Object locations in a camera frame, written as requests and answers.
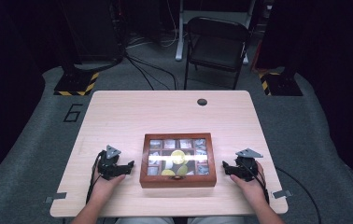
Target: finger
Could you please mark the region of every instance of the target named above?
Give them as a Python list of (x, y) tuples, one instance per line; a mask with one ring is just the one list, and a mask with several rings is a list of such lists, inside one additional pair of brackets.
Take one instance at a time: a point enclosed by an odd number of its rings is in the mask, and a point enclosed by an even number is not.
[(95, 169), (95, 172), (97, 172), (97, 173), (98, 173), (99, 161), (100, 161), (100, 160), (97, 160), (95, 167), (93, 167), (93, 168)]
[(256, 161), (256, 164), (258, 164), (258, 171), (261, 172), (261, 174), (263, 175), (263, 167), (258, 161)]
[(97, 165), (95, 166), (95, 170), (94, 170), (94, 176), (95, 178), (97, 178), (100, 174), (98, 173), (98, 163)]
[(118, 185), (125, 177), (126, 177), (126, 175), (119, 175), (119, 176), (116, 176), (115, 178), (111, 179), (110, 182), (112, 182), (112, 184), (114, 184), (114, 185)]
[(244, 181), (236, 175), (230, 175), (230, 179), (236, 183), (239, 187), (243, 187)]

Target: chair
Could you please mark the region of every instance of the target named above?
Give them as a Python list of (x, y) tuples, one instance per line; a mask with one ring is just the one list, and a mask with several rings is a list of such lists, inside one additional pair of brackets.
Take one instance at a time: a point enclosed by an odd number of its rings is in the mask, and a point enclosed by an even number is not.
[(185, 83), (188, 83), (189, 65), (234, 72), (233, 90), (237, 85), (247, 51), (249, 32), (238, 22), (195, 17), (188, 22), (188, 55)]

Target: hazard stripe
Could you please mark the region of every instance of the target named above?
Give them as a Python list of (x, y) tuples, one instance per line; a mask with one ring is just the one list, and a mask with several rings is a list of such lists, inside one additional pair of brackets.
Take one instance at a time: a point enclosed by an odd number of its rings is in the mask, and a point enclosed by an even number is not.
[[(279, 75), (279, 73), (269, 73), (270, 75)], [(259, 78), (261, 79), (261, 86), (263, 87), (264, 93), (266, 95), (272, 95), (269, 89), (269, 85), (267, 84), (266, 79), (264, 79), (264, 74), (259, 73)]]
[(63, 96), (73, 96), (73, 95), (89, 95), (94, 88), (95, 81), (97, 80), (99, 73), (92, 75), (89, 85), (85, 91), (55, 91), (54, 95), (63, 95)]

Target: display case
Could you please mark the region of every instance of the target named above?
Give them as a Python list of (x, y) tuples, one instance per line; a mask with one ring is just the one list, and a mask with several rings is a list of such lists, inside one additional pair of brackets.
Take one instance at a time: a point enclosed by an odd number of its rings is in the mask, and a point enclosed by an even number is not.
[(146, 134), (139, 182), (142, 188), (214, 187), (211, 134)]

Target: black speaker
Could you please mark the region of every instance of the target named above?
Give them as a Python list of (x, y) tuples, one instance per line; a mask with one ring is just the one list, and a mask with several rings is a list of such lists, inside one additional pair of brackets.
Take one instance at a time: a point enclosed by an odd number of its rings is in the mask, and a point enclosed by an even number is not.
[(162, 0), (124, 1), (129, 29), (158, 44), (161, 41), (160, 1)]
[(122, 59), (123, 23), (112, 0), (60, 0), (78, 55), (83, 62)]

